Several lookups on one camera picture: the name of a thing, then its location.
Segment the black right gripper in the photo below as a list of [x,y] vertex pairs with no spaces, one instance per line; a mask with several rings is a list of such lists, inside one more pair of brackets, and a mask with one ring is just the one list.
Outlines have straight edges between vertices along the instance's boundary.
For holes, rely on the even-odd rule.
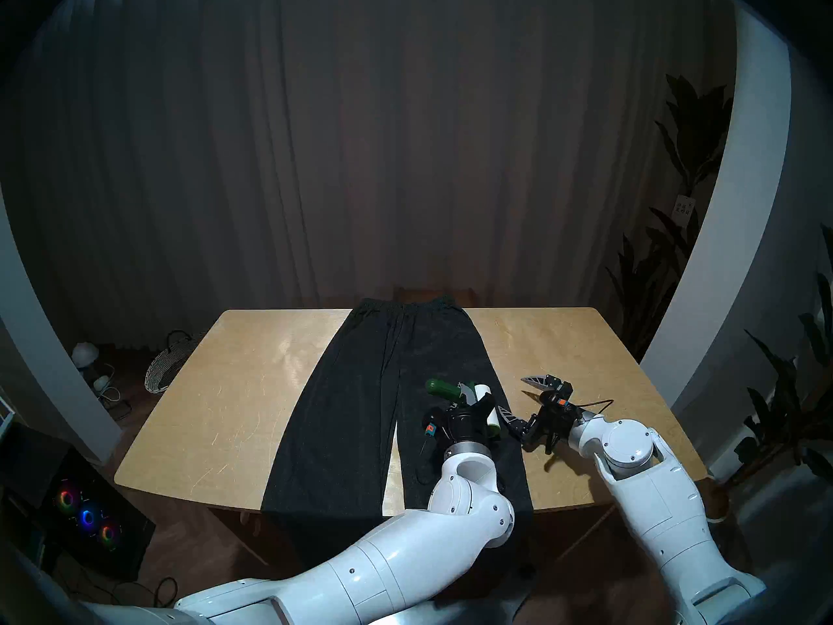
[[[560,378],[551,374],[523,377],[521,380],[540,391],[560,387]],[[510,435],[519,438],[526,451],[532,451],[543,443],[545,453],[552,453],[554,446],[568,439],[573,429],[572,406],[540,406],[528,420],[518,418],[503,407],[497,407],[497,412]]]

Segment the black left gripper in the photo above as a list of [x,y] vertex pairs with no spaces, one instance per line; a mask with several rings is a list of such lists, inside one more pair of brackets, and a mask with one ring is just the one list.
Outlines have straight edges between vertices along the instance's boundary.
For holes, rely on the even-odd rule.
[[457,406],[442,412],[442,447],[449,448],[462,442],[474,442],[481,446],[490,446],[490,433],[487,420],[497,419],[494,397],[483,397],[479,401],[471,387],[460,382],[460,403],[473,406]]

